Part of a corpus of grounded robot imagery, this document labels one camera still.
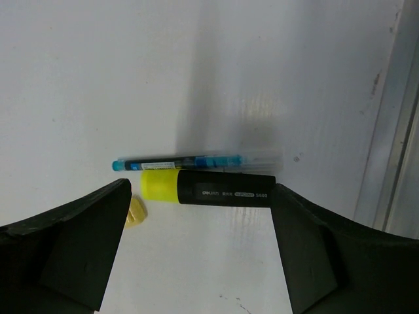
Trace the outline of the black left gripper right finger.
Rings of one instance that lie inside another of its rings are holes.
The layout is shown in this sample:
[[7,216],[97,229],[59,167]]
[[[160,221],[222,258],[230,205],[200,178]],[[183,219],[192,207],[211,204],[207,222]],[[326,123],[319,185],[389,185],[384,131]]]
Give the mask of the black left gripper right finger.
[[417,313],[418,241],[364,226],[284,185],[271,213],[294,313]]

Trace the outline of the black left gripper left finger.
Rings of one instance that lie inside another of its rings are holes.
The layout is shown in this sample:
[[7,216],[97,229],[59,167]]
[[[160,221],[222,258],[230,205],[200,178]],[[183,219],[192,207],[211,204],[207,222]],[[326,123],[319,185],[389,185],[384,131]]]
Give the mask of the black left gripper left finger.
[[1,227],[2,313],[100,310],[132,197],[118,179]]

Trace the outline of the blue gel pen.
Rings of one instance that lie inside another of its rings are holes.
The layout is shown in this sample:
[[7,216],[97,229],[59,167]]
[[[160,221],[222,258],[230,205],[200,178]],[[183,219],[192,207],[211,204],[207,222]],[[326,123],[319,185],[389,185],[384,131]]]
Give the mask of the blue gel pen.
[[115,172],[189,169],[270,173],[280,171],[282,168],[282,155],[271,150],[225,150],[188,154],[129,156],[118,158],[111,164],[111,169]]

